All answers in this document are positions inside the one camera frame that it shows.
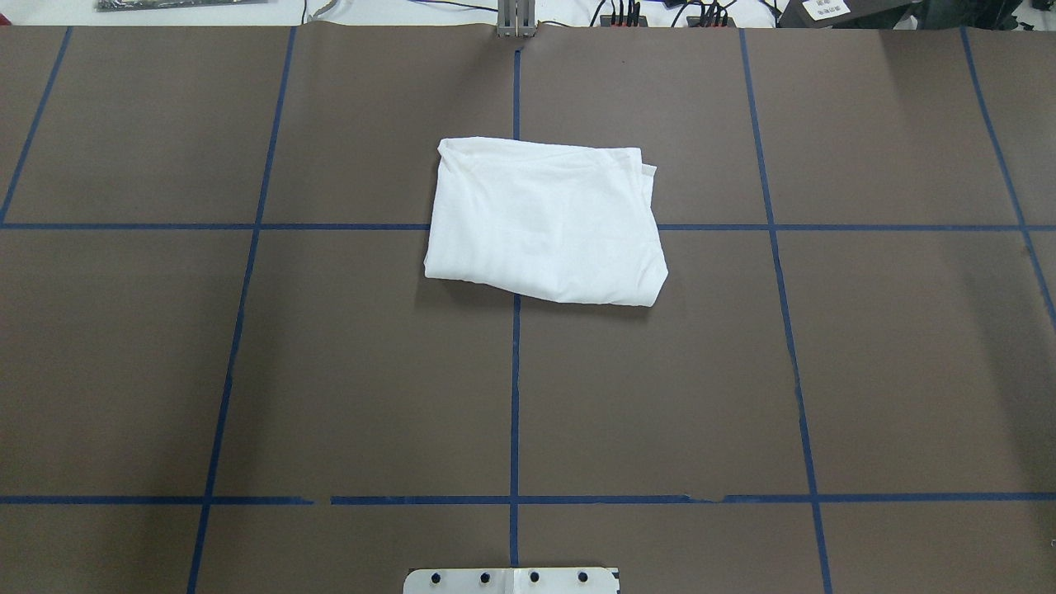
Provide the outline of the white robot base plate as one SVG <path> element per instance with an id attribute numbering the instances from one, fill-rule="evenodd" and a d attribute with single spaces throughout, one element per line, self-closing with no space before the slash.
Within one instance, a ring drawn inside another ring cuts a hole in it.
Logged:
<path id="1" fill-rule="evenodd" d="M 620 593 L 617 568 L 419 568 L 403 593 Z"/>

